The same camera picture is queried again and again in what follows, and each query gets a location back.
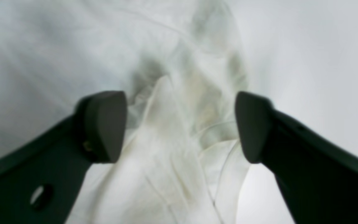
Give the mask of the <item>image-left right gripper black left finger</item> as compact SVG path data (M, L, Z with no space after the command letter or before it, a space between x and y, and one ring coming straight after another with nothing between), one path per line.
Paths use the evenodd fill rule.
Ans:
M127 120L123 91L78 103L73 115L0 159L0 224L64 224L93 164L114 164Z

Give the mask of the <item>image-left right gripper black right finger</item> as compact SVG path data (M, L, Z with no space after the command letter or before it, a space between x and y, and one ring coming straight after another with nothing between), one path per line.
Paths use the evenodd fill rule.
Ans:
M296 224L358 224L357 156L262 96L239 92L235 116L245 158L274 174Z

